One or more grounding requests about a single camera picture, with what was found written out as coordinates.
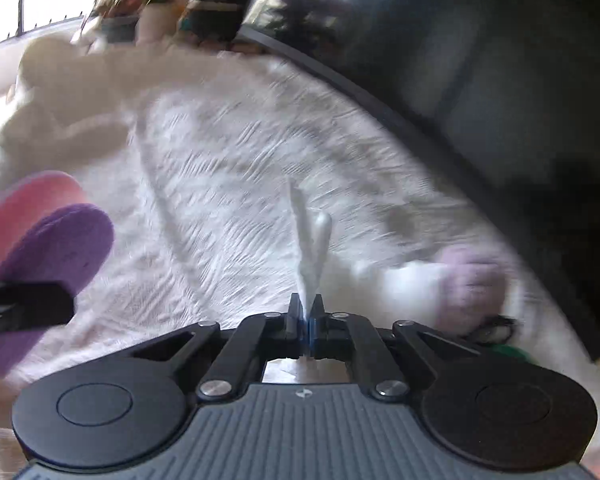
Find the purple painted sponge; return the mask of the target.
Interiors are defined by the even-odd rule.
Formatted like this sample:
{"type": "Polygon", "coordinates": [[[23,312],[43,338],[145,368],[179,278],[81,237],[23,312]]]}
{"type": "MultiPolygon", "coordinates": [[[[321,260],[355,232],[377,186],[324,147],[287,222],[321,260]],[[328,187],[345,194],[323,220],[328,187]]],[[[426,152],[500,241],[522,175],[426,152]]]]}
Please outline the purple painted sponge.
{"type": "MultiPolygon", "coordinates": [[[[94,278],[114,244],[105,211],[61,171],[34,174],[0,199],[0,283],[57,282],[73,299],[94,278]]],[[[46,330],[0,335],[0,377],[46,330]]]]}

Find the lilac fluffy pompom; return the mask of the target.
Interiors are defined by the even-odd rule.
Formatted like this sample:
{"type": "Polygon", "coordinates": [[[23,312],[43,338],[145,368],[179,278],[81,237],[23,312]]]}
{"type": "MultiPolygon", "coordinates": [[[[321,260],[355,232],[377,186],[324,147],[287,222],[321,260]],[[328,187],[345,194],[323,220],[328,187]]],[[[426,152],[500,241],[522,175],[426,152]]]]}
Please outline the lilac fluffy pompom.
{"type": "Polygon", "coordinates": [[[501,314],[507,273],[494,250],[454,245],[440,250],[436,259],[444,271],[436,321],[438,330],[467,334],[486,318],[501,314]]]}

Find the green lid glass jar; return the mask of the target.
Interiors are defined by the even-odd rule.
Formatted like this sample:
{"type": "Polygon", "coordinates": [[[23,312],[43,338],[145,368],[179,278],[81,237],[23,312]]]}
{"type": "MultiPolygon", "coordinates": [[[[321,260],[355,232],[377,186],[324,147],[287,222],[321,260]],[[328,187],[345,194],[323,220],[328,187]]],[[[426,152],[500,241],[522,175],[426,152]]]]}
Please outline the green lid glass jar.
{"type": "Polygon", "coordinates": [[[510,346],[509,344],[494,344],[490,347],[490,349],[494,352],[498,352],[502,356],[509,356],[512,359],[518,359],[528,363],[535,363],[535,360],[532,356],[529,356],[527,352],[521,350],[517,347],[510,346]]]}

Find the white textured blanket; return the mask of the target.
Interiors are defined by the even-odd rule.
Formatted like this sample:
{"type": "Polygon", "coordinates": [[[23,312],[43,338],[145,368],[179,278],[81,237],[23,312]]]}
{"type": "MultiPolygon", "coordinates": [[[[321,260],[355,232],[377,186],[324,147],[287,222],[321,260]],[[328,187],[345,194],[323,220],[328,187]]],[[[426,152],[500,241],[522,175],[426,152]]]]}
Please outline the white textured blanket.
{"type": "MultiPolygon", "coordinates": [[[[286,306],[291,184],[332,216],[332,254],[366,278],[457,244],[492,247],[512,279],[519,344],[584,385],[600,413],[600,364],[494,226],[354,103],[284,61],[34,40],[0,96],[0,196],[42,170],[75,177],[116,240],[76,318],[0,379],[0,478],[24,462],[10,409],[30,382],[191,322],[235,325],[286,306]]],[[[600,464],[600,421],[585,463],[600,464]]]]}

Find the dark plant pot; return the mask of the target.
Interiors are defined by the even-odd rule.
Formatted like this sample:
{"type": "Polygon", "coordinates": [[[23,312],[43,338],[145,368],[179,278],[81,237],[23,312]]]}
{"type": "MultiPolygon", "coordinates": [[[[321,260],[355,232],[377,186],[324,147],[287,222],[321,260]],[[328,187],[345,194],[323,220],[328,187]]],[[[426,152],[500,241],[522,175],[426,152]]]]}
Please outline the dark plant pot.
{"type": "Polygon", "coordinates": [[[134,44],[137,15],[104,18],[100,22],[100,32],[108,44],[134,44]]]}

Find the black leather sofa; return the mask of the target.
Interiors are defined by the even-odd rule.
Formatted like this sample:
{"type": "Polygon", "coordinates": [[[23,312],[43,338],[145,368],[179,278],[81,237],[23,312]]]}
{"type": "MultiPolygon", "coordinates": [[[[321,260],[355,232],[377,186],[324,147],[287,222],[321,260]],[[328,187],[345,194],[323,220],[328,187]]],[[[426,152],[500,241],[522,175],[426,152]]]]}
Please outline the black leather sofa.
{"type": "Polygon", "coordinates": [[[251,0],[240,31],[449,178],[600,358],[600,0],[251,0]]]}

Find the white plant pot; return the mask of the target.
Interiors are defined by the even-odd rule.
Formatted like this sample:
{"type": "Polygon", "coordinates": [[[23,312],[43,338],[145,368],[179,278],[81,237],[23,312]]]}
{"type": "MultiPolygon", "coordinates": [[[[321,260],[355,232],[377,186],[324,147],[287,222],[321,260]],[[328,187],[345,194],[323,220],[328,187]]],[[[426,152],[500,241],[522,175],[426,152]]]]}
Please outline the white plant pot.
{"type": "Polygon", "coordinates": [[[180,8],[174,3],[151,3],[140,11],[135,29],[135,43],[153,44],[172,37],[178,28],[180,8]]]}

